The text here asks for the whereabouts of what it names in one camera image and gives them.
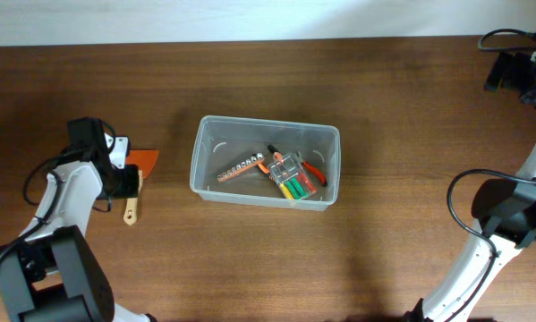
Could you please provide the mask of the orange scraper wooden handle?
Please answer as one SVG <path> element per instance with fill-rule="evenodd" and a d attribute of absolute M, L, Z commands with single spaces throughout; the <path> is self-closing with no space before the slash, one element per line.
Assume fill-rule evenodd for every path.
<path fill-rule="evenodd" d="M 143 180 L 146 179 L 154 168 L 158 157 L 158 151 L 155 149 L 132 150 L 125 159 L 127 165 L 138 166 L 139 188 L 138 195 L 135 198 L 126 200 L 123 220 L 128 225 L 134 225 L 138 220 L 138 199 L 140 196 Z"/>

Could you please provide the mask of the red socket rail with sockets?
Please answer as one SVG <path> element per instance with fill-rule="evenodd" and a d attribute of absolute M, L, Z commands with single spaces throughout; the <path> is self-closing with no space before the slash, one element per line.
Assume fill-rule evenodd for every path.
<path fill-rule="evenodd" d="M 256 153 L 251 155 L 249 158 L 246 158 L 241 163 L 228 168 L 226 171 L 220 173 L 217 176 L 218 182 L 226 182 L 232 180 L 233 178 L 257 167 L 259 164 L 262 164 L 264 161 L 264 155 L 262 153 Z"/>

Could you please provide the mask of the black orange long-nose pliers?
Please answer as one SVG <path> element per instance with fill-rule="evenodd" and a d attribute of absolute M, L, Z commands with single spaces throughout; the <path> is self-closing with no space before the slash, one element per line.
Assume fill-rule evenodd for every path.
<path fill-rule="evenodd" d="M 267 157 L 264 157 L 264 160 L 258 163 L 258 168 L 269 180 L 279 185 L 285 178 L 284 156 L 274 145 L 268 145 L 268 151 L 272 162 L 269 163 Z"/>

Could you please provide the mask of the clear case coloured screwdrivers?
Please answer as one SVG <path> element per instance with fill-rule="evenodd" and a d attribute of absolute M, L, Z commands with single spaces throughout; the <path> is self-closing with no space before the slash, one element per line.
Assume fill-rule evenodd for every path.
<path fill-rule="evenodd" d="M 294 153 L 281 155 L 268 165 L 271 178 L 287 199 L 306 200 L 317 189 Z"/>

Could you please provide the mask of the red handled cutting pliers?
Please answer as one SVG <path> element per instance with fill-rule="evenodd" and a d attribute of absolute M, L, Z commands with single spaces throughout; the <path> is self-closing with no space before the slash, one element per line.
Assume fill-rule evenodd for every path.
<path fill-rule="evenodd" d="M 305 161 L 304 158 L 302 157 L 302 153 L 300 151 L 295 151 L 294 154 L 296 155 L 296 157 L 298 158 L 298 160 L 300 161 L 302 166 L 305 169 L 307 169 L 310 173 L 314 174 L 318 178 L 320 184 L 323 187 L 328 186 L 327 177 L 317 167 L 315 167 L 315 166 L 311 165 L 310 163 L 308 163 L 307 161 Z"/>

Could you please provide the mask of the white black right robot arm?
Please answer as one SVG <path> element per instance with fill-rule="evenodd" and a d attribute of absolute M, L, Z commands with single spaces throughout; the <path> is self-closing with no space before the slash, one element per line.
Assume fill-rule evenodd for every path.
<path fill-rule="evenodd" d="M 511 34 L 534 41 L 534 46 L 495 47 L 497 54 L 484 88 L 518 92 L 522 103 L 536 108 L 536 32 L 512 29 Z M 475 170 L 461 172 L 447 189 L 451 217 L 469 238 L 443 282 L 405 321 L 467 321 L 482 294 L 498 273 L 522 250 L 536 242 L 536 143 L 516 174 L 483 169 L 487 176 L 471 207 L 472 225 L 462 221 L 453 205 L 458 182 Z"/>

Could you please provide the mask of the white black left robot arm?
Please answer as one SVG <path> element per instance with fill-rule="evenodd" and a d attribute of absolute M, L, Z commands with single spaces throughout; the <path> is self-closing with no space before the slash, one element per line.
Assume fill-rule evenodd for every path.
<path fill-rule="evenodd" d="M 0 297 L 11 321 L 144 321 L 115 301 L 85 234 L 98 200 L 138 196 L 139 168 L 107 122 L 67 123 L 68 146 L 38 165 L 47 187 L 28 226 L 0 246 Z"/>

